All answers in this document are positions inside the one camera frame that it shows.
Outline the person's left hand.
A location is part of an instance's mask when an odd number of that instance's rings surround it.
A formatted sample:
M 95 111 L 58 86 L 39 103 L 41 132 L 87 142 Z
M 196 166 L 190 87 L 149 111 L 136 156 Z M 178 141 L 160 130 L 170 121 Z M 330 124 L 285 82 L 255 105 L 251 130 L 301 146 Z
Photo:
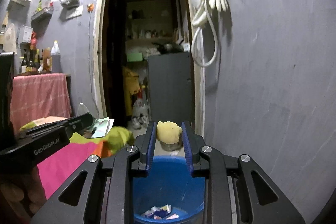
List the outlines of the person's left hand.
M 1 172 L 1 223 L 30 223 L 46 200 L 37 166 Z

